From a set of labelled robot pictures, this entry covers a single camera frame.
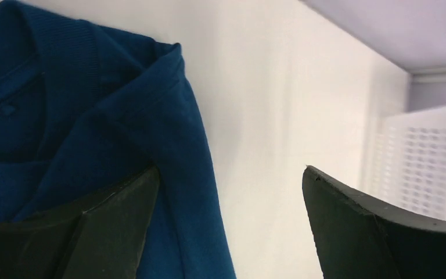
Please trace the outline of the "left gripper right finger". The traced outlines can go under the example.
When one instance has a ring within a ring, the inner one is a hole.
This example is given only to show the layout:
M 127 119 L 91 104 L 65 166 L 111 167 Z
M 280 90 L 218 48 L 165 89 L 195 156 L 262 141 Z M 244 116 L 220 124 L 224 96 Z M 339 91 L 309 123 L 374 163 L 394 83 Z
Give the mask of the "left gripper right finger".
M 446 278 L 446 221 L 391 205 L 308 166 L 302 189 L 325 278 Z

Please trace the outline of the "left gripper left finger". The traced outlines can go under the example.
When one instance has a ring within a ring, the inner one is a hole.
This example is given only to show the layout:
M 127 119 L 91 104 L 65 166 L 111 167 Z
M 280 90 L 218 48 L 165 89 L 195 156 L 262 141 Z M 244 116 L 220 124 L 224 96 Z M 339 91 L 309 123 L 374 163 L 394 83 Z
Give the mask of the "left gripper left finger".
M 160 185 L 155 167 L 16 223 L 0 278 L 135 278 Z

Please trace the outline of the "dark blue t shirt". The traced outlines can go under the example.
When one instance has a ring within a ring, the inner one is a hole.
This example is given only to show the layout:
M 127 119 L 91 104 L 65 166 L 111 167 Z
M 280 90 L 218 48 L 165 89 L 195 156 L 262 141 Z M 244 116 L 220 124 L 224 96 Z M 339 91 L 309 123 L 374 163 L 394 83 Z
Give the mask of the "dark blue t shirt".
M 138 278 L 234 278 L 180 44 L 0 2 L 0 222 L 156 165 Z

